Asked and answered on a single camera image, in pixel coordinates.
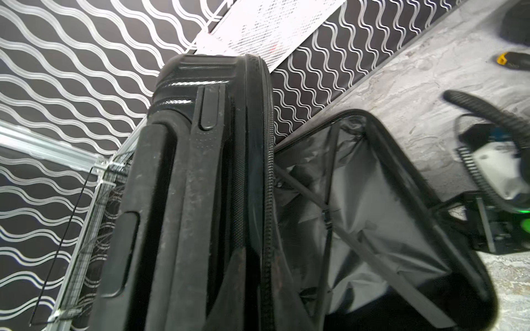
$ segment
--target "suitcase zipper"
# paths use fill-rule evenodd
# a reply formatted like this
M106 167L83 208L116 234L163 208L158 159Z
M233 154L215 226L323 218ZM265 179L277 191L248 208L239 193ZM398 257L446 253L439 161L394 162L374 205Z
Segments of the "suitcase zipper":
M263 258L262 258L262 279L261 279L261 330L275 330L274 323L274 302L272 299L272 259L274 255L272 234L273 234L273 185L274 185L274 126L272 94L270 93L271 83L266 79L264 85L263 103L267 112L264 114L266 153L265 153L265 183L264 183L264 217L263 217Z

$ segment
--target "yellow object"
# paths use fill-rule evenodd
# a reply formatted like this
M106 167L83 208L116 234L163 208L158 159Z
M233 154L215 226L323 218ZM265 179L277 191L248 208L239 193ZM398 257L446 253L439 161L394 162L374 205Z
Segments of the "yellow object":
M505 65L506 62L508 62L508 60L506 59L506 57L504 57L504 55L508 54L508 52L506 53L502 53L498 58L497 58L497 63L500 64L500 65Z

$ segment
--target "hard-shell suitcase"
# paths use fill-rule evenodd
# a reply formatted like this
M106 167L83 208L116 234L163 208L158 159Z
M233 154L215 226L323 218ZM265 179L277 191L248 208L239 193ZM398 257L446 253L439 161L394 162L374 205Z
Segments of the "hard-shell suitcase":
M271 112L259 57L181 55L164 66L91 329L257 329L262 229L272 215Z
M488 273L383 125L273 152L257 57L179 56L138 140L93 330L478 330Z

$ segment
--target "wavy patterned wall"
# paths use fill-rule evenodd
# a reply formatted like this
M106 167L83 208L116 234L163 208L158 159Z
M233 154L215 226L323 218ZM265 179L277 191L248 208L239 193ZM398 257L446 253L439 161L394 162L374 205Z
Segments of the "wavy patterned wall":
M28 327L33 307L87 174L0 148L0 330ZM92 201L96 176L83 192L35 321L53 308Z
M1 0L0 119L104 156L233 0Z
M462 0L347 0L272 72L276 143Z

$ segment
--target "gray stone floor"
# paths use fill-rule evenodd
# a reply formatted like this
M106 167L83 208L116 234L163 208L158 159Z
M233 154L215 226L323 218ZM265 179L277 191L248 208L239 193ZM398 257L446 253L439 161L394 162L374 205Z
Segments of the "gray stone floor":
M453 121L462 113L444 102L444 90L481 96L530 118L530 71L495 63L505 51L530 48L498 37L501 19L516 1L468 0L341 100L318 113L292 137L346 109L374 113L442 199L475 189L456 158ZM481 254L500 300L495 330L530 330L530 254Z

